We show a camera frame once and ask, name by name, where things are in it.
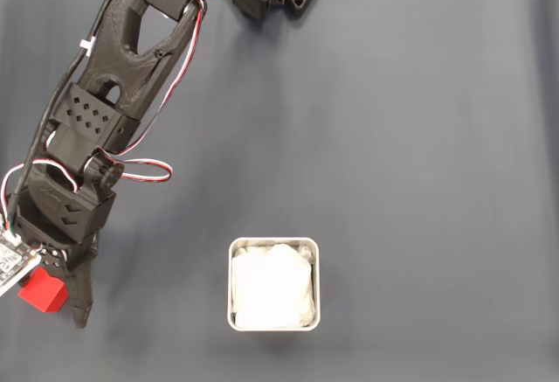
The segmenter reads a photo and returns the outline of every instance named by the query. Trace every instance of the dark gray table surface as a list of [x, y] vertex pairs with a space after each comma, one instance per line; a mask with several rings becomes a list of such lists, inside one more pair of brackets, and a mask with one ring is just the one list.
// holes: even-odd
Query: dark gray table surface
[[[88, 327], [0, 302], [0, 381], [557, 381], [556, 92], [542, 0], [317, 0], [262, 25], [210, 0], [134, 156]], [[0, 0], [0, 170], [24, 158], [100, 0]], [[151, 11], [144, 45], [172, 24]], [[239, 236], [321, 247], [322, 322], [234, 332]]]

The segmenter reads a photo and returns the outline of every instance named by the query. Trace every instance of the circuit board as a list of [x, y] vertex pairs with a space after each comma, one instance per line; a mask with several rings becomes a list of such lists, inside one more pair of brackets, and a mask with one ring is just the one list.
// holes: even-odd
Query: circuit board
[[0, 234], [0, 296], [15, 286], [40, 262], [41, 256], [23, 242], [15, 245]]

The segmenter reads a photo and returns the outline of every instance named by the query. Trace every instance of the square metal bowl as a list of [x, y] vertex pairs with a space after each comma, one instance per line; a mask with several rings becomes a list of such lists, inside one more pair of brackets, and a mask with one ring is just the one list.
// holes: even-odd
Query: square metal bowl
[[[314, 264], [312, 264], [312, 283], [313, 283], [313, 298], [315, 314], [314, 320], [307, 326], [302, 328], [285, 327], [285, 328], [258, 328], [247, 329], [239, 328], [235, 325], [235, 316], [233, 313], [233, 255], [239, 248], [245, 247], [272, 247], [277, 244], [287, 244], [290, 247], [306, 246], [311, 249], [314, 257]], [[274, 332], [308, 332], [314, 330], [321, 321], [321, 265], [318, 245], [316, 242], [309, 238], [239, 238], [229, 247], [229, 294], [227, 306], [227, 320], [229, 325], [236, 331], [254, 332], [254, 331], [274, 331]]]

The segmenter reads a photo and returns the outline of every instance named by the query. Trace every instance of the black robotic arm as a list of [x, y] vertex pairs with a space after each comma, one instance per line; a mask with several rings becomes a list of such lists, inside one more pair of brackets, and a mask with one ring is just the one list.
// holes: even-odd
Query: black robotic arm
[[[310, 0], [233, 2], [247, 16], [263, 19], [274, 5], [285, 5], [299, 16]], [[141, 18], [150, 5], [177, 24], [169, 37], [139, 54]], [[91, 269], [99, 232], [114, 203], [112, 188], [127, 177], [117, 156], [138, 142], [130, 144], [187, 47], [184, 70], [190, 63], [206, 8], [205, 0], [105, 0], [83, 43], [86, 48], [55, 89], [27, 160], [20, 165], [16, 189], [9, 200], [3, 198], [7, 231], [0, 239], [0, 295], [2, 285], [13, 284], [29, 271], [24, 259], [35, 257], [34, 264], [40, 261], [49, 275], [65, 283], [74, 322], [79, 328], [86, 326], [93, 305]], [[68, 85], [85, 57], [89, 57], [85, 71]], [[115, 87], [120, 97], [112, 103], [107, 96]], [[155, 181], [165, 181], [172, 173], [168, 165], [160, 166], [168, 175]], [[19, 273], [17, 265], [3, 260], [6, 249], [24, 258]]]

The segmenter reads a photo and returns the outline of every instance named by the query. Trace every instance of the white tissue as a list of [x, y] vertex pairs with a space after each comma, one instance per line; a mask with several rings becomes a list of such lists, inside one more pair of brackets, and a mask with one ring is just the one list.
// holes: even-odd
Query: white tissue
[[240, 248], [233, 258], [233, 312], [240, 328], [306, 327], [314, 319], [308, 247]]

